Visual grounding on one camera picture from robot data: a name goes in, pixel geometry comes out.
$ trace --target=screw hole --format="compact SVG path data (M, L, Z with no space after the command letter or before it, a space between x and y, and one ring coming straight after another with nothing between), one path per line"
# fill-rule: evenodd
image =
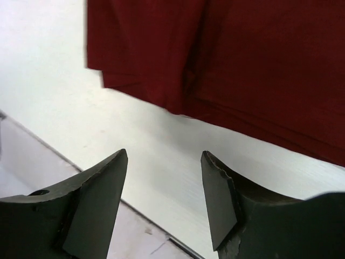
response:
M33 192L32 194L30 194L29 196L39 196L39 195L44 195L49 193L48 190L37 190L35 192Z

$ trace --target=black metal part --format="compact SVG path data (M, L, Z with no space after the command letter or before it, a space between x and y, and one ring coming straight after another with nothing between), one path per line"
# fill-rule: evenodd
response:
M127 162L123 149L29 196L0 199L0 258L106 259Z
M210 152L201 162L212 243L220 259L345 257L345 193L301 201L237 174Z

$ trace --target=white surface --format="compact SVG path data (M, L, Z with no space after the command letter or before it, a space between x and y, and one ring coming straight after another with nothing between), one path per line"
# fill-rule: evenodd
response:
M232 169L305 199L345 190L343 168L176 117L85 69L84 1L0 1L0 109L85 169L129 155L123 199L207 259L217 258L201 180L208 149Z
M28 195L77 171L11 120L0 121L0 197ZM164 232L120 203L108 259L189 259Z

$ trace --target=red cloth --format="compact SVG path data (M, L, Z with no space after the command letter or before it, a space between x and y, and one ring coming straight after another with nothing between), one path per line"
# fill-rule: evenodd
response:
M104 86L345 166L345 1L88 0Z

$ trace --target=dark red shirt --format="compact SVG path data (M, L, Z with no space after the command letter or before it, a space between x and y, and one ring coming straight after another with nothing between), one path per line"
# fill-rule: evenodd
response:
M88 0L104 86L345 166L343 0Z

